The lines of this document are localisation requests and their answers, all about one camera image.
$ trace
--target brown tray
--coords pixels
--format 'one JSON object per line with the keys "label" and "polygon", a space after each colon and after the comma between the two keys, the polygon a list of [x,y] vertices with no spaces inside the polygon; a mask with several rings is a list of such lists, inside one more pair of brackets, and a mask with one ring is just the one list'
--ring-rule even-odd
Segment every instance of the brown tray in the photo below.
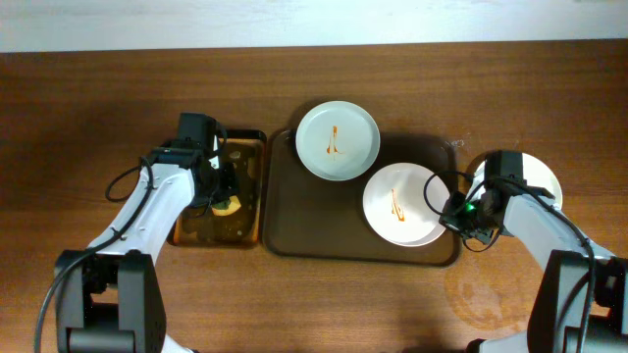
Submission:
{"label": "brown tray", "polygon": [[[383,240],[368,225],[362,193],[371,175],[392,163],[408,162],[432,171],[455,170],[452,148],[429,135],[382,133],[380,153],[362,176],[327,181],[300,162],[294,131],[273,140],[262,241],[278,255],[404,263],[445,267],[460,253],[460,239],[446,231],[434,242],[402,247]],[[449,191],[455,177],[446,177]]]}

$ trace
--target wooden table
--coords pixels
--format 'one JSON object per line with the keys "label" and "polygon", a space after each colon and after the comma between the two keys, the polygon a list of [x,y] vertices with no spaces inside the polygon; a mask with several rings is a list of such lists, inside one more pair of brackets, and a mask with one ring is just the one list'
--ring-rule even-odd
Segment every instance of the wooden table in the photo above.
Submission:
{"label": "wooden table", "polygon": [[[120,209],[107,183],[205,112],[269,136],[347,100],[384,131],[441,136],[461,169],[482,152],[545,161],[564,211],[628,256],[628,41],[0,55],[0,341],[30,349],[64,249]],[[201,352],[429,352],[525,329],[542,272],[503,238],[454,266],[289,259],[166,245],[169,334]],[[44,346],[55,349],[49,311]]]}

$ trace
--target wood grain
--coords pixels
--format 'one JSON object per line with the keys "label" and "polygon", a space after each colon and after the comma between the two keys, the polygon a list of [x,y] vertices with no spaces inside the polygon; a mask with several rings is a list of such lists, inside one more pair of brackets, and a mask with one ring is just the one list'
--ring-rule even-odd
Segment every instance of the wood grain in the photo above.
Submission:
{"label": "wood grain", "polygon": [[[30,349],[55,259],[115,217],[105,185],[181,111],[270,136],[339,99],[381,130],[449,140],[461,169],[522,150],[555,171],[565,213],[627,257],[626,63],[626,40],[0,55],[2,351]],[[525,329],[542,276],[512,238],[445,270],[165,246],[157,272],[170,335],[201,352],[460,349]]]}

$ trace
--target orange mark on plate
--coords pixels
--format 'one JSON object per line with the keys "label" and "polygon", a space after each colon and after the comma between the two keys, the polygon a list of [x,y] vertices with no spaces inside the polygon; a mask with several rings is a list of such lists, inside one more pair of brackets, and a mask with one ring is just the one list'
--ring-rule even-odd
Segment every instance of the orange mark on plate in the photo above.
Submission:
{"label": "orange mark on plate", "polygon": [[405,215],[403,214],[403,210],[399,206],[399,203],[396,201],[396,193],[394,192],[394,189],[392,190],[392,214],[396,215],[400,222],[405,222]]}
{"label": "orange mark on plate", "polygon": [[329,146],[327,146],[327,154],[342,154],[342,152],[340,152],[338,150],[338,147],[336,147],[336,141],[338,140],[338,127],[334,126],[334,129],[332,130],[332,135],[330,136],[330,144]]}

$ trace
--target white plate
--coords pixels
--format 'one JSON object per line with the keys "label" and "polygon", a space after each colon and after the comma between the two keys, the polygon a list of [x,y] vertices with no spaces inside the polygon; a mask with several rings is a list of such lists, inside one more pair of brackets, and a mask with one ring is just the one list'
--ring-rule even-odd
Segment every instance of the white plate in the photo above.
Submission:
{"label": "white plate", "polygon": [[373,118],[348,102],[327,102],[309,111],[296,131],[296,152],[314,175],[334,181],[366,172],[380,151]]}
{"label": "white plate", "polygon": [[[478,169],[475,170],[473,183],[469,190],[473,190],[484,180],[485,164],[486,162],[482,162],[480,166],[478,166]],[[558,178],[553,174],[550,167],[546,166],[540,159],[523,153],[523,178],[528,181],[528,186],[544,187],[547,191],[551,192],[555,197],[558,209],[562,208],[562,189],[560,188]],[[485,191],[484,186],[480,187],[478,192],[473,195],[473,200],[479,199]]]}
{"label": "white plate", "polygon": [[[421,246],[445,231],[439,216],[423,198],[423,187],[432,171],[410,163],[397,163],[377,171],[366,184],[362,206],[373,230],[385,240],[402,246]],[[449,198],[443,181],[435,177],[428,198],[441,210]]]}

